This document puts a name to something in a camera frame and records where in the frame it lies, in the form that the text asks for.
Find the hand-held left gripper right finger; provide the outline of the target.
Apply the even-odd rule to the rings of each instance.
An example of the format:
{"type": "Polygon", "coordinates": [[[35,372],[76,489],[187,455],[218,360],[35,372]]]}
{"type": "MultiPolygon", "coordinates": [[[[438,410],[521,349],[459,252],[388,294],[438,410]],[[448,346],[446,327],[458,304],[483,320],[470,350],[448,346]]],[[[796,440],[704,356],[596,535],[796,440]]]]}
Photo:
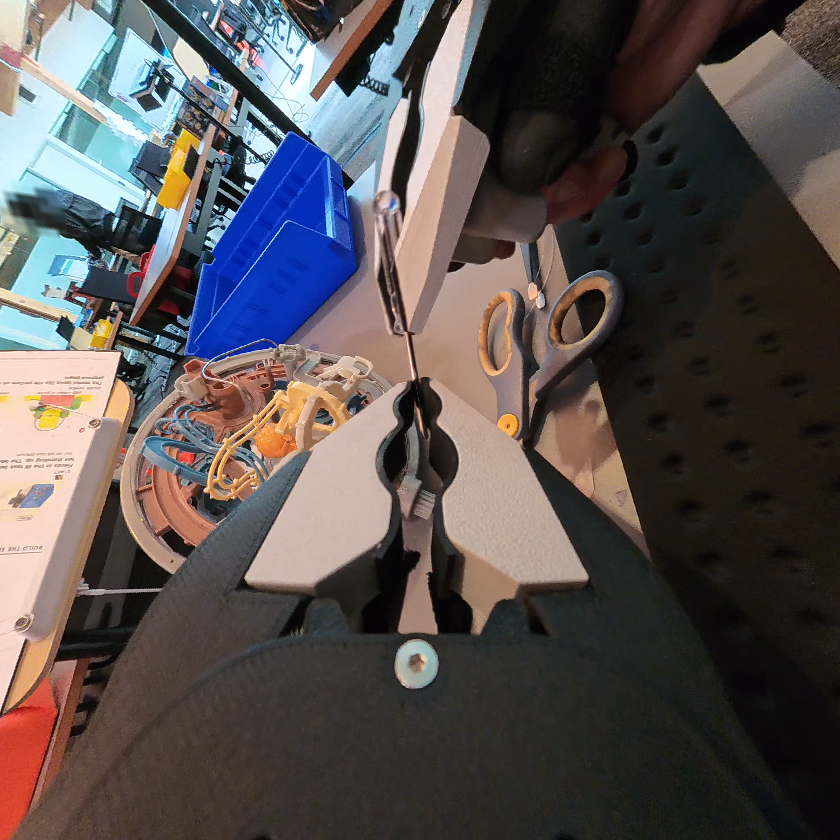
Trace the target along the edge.
{"type": "Polygon", "coordinates": [[[440,487],[429,591],[442,632],[479,632],[500,602],[585,588],[590,577],[526,450],[425,380],[427,458],[440,487]]]}

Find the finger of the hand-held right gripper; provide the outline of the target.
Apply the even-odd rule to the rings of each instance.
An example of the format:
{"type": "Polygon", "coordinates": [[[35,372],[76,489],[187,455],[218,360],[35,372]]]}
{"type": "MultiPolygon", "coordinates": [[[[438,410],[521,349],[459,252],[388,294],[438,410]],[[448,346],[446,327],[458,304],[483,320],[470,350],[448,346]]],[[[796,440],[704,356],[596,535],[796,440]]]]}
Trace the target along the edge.
{"type": "Polygon", "coordinates": [[[423,188],[447,120],[465,118],[457,114],[456,104],[488,8],[488,2],[434,2],[394,71],[401,98],[387,124],[377,193],[391,190],[399,196],[402,226],[423,188]]]}
{"type": "Polygon", "coordinates": [[[453,115],[395,248],[395,267],[412,334],[424,329],[464,230],[490,142],[467,119],[453,115]]]}

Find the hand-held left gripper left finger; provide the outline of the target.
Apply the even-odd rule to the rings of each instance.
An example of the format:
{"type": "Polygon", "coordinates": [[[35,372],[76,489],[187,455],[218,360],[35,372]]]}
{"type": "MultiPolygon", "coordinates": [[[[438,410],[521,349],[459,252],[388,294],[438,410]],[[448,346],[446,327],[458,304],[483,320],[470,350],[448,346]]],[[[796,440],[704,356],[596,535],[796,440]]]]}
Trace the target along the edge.
{"type": "Polygon", "coordinates": [[[418,553],[396,485],[418,478],[413,384],[395,385],[316,444],[245,574],[258,591],[331,599],[366,632],[394,632],[418,553]]]}

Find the clear-handled screwdriver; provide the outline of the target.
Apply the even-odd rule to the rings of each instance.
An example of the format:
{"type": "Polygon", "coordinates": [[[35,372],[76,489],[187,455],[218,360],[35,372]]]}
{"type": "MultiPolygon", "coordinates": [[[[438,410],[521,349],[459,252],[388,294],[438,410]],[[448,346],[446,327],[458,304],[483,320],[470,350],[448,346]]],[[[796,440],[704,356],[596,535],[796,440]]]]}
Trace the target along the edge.
{"type": "Polygon", "coordinates": [[[373,201],[373,220],[374,276],[383,306],[385,326],[391,335],[401,338],[405,344],[409,373],[413,383],[416,423],[420,435],[428,440],[429,431],[413,333],[408,327],[396,265],[396,246],[403,227],[403,212],[399,196],[391,190],[378,192],[373,201]]]}

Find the marble maze ball toy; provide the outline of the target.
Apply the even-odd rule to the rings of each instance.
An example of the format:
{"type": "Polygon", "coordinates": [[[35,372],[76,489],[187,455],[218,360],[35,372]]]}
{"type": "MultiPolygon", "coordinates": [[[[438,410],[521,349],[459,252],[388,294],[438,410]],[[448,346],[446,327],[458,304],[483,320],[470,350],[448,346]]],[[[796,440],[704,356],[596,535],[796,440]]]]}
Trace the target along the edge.
{"type": "Polygon", "coordinates": [[[270,339],[187,359],[124,456],[122,513],[135,541],[174,573],[281,466],[391,387],[359,355],[270,339]]]}

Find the person's right forearm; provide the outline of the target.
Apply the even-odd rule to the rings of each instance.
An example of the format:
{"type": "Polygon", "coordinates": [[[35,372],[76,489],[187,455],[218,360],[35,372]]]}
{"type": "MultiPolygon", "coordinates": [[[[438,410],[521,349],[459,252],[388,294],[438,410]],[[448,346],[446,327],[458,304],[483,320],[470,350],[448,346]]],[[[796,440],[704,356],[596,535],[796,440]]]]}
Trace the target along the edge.
{"type": "Polygon", "coordinates": [[[732,60],[770,31],[779,35],[786,20],[805,1],[763,1],[738,23],[723,31],[700,60],[702,66],[732,60]]]}

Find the person's right hand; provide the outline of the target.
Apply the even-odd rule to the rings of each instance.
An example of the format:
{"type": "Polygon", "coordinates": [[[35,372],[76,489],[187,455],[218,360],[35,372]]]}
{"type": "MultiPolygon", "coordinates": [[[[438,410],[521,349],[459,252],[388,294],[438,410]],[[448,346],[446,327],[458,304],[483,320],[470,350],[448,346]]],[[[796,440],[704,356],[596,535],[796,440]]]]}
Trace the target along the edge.
{"type": "MultiPolygon", "coordinates": [[[[653,117],[698,68],[717,38],[754,9],[743,1],[645,1],[610,77],[606,113],[626,133],[653,117]]],[[[613,191],[627,152],[609,146],[572,164],[542,191],[548,224],[588,214],[613,191]]]]}

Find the grey orange scissors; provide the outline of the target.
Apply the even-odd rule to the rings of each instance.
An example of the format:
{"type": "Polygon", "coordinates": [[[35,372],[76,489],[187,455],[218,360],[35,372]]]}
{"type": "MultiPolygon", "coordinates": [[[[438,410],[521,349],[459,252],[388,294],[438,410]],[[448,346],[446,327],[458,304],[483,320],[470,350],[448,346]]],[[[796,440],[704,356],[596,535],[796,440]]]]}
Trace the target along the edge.
{"type": "Polygon", "coordinates": [[[524,341],[526,305],[522,294],[504,289],[489,300],[479,324],[478,355],[496,394],[497,426],[502,432],[522,444],[539,434],[551,392],[610,338],[623,313],[624,302],[623,284],[609,271],[593,271],[570,283],[549,313],[544,331],[545,354],[541,362],[536,362],[524,341]],[[590,292],[603,296],[601,317],[583,338],[563,341],[562,326],[567,315],[590,292]],[[506,308],[501,333],[507,358],[497,363],[491,354],[490,325],[500,306],[506,308]]]}

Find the blue storage bin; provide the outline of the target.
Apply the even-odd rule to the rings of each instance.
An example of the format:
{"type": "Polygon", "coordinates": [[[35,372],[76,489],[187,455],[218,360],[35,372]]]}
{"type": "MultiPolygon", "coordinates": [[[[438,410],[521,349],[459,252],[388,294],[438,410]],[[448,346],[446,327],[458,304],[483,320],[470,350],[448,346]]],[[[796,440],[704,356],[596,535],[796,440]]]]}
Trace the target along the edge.
{"type": "Polygon", "coordinates": [[[342,170],[289,133],[202,268],[186,354],[286,342],[357,267],[342,170]]]}

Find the black dimpled mat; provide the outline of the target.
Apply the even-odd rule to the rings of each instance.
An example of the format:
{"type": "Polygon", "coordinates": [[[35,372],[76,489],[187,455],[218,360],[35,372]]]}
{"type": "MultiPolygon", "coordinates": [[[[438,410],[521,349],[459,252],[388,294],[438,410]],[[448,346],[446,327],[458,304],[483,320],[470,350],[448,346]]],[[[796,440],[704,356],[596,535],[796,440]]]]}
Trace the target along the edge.
{"type": "Polygon", "coordinates": [[[698,77],[554,230],[623,318],[597,378],[653,561],[814,834],[838,838],[838,269],[698,77]]]}

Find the yellow storage bin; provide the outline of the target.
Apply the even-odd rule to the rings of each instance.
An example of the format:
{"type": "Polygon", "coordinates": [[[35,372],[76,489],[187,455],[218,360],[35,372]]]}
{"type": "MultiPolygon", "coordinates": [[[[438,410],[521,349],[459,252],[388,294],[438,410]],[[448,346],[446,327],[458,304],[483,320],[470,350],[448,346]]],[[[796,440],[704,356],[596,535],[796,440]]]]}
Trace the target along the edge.
{"type": "Polygon", "coordinates": [[[183,129],[172,147],[156,203],[164,209],[177,209],[188,193],[199,160],[201,141],[183,129]]]}

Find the instruction sheet board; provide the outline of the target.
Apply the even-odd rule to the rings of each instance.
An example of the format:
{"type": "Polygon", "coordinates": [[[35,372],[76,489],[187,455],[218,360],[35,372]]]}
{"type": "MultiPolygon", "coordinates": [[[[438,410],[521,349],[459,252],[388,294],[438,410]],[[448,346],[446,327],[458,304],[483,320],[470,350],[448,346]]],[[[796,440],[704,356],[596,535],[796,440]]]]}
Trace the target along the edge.
{"type": "Polygon", "coordinates": [[[55,658],[133,414],[117,350],[3,351],[1,701],[55,658]]]}

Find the wooden-edged table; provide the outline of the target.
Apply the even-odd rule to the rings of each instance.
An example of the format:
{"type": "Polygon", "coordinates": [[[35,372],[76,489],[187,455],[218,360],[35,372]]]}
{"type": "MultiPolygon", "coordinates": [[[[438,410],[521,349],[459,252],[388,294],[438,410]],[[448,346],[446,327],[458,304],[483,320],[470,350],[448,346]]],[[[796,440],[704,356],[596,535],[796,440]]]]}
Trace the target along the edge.
{"type": "Polygon", "coordinates": [[[196,170],[189,188],[182,199],[181,205],[176,209],[165,209],[163,211],[161,230],[155,242],[152,257],[144,273],[139,296],[134,303],[129,320],[129,325],[132,327],[140,324],[144,314],[151,307],[154,297],[163,288],[167,277],[176,266],[185,243],[207,161],[213,151],[216,133],[216,127],[210,125],[203,136],[203,140],[198,148],[199,157],[196,170]]]}

